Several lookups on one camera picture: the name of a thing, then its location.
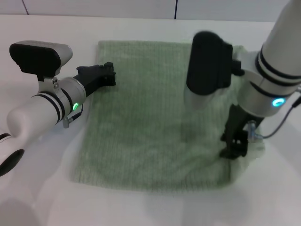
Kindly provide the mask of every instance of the cable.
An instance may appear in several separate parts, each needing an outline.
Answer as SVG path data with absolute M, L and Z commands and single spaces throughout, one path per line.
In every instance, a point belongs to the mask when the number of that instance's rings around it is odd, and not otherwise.
M 84 104 L 81 105 L 81 111 L 71 117 L 73 119 L 73 121 L 75 121 L 78 117 L 81 116 L 81 114 L 83 113 L 83 110 L 84 110 Z
M 281 121 L 281 123 L 277 126 L 277 128 L 276 128 L 271 134 L 269 134 L 269 135 L 267 135 L 267 136 L 262 136 L 262 138 L 263 138 L 263 139 L 267 139 L 267 138 L 270 138 L 270 137 L 272 137 L 273 135 L 275 135 L 275 134 L 278 132 L 278 130 L 282 127 L 283 123 L 285 123 L 287 117 L 289 116 L 289 114 L 291 113 L 292 110 L 293 110 L 293 107 L 291 107 L 291 108 L 288 110 L 288 112 L 287 112 L 286 115 L 284 116 L 284 118 L 283 118 L 283 120 Z
M 25 3 L 24 3 L 24 0 L 22 0 L 22 3 L 23 3 L 23 6 L 24 6 L 24 8 L 25 8 L 25 11 L 26 11 L 27 15 L 29 15 L 28 10 L 27 10 L 27 7 L 26 7 L 26 5 L 25 5 Z
M 282 127 L 283 123 L 285 123 L 287 117 L 289 116 L 289 114 L 291 113 L 291 111 L 298 107 L 301 104 L 301 96 L 292 104 L 291 108 L 288 110 L 288 112 L 286 113 L 286 115 L 284 116 L 283 120 L 281 121 L 281 123 L 279 124 L 279 126 L 277 126 L 277 128 L 270 134 L 267 136 L 262 136 L 263 139 L 267 139 L 270 138 L 271 136 L 275 135 L 278 130 Z
M 177 19 L 178 0 L 175 0 L 174 20 Z

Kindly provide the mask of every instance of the green towel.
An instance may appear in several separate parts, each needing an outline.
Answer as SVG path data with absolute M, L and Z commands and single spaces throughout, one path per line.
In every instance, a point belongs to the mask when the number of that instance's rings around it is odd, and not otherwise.
M 219 157 L 229 107 L 242 78 L 203 111 L 188 112 L 183 89 L 190 44 L 101 41 L 99 64 L 113 62 L 115 87 L 94 93 L 74 180 L 114 189 L 196 191 L 229 185 L 264 151 Z M 234 48 L 234 56 L 243 47 Z

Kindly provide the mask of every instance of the white table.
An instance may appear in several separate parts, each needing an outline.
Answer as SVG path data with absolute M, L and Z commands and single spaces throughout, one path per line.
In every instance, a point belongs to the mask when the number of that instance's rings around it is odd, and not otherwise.
M 20 72 L 9 55 L 10 44 L 42 40 L 71 46 L 73 58 L 60 77 L 96 63 L 99 40 L 190 41 L 199 30 L 258 50 L 273 23 L 114 19 L 67 16 L 0 16 L 0 128 L 9 110 L 34 95 L 34 75 Z M 263 123 L 274 129 L 286 110 Z M 301 224 L 301 109 L 266 142 L 265 155 L 254 161 L 232 186 L 190 194 L 115 191 L 76 184 L 70 173 L 87 112 L 69 130 L 57 125 L 25 152 L 0 178 L 0 225 L 31 226 L 294 226 Z

